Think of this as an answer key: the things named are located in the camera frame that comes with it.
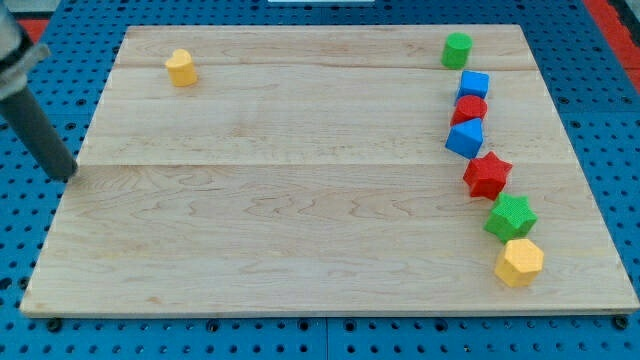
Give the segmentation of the grey robot arm end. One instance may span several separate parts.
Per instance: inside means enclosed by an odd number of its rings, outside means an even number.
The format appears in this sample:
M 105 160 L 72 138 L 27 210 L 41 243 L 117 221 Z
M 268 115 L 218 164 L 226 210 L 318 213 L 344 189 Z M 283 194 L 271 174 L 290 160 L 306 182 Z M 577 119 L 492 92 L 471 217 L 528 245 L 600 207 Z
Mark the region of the grey robot arm end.
M 51 55 L 46 44 L 34 43 L 1 3 L 1 99 L 27 86 L 28 73 Z

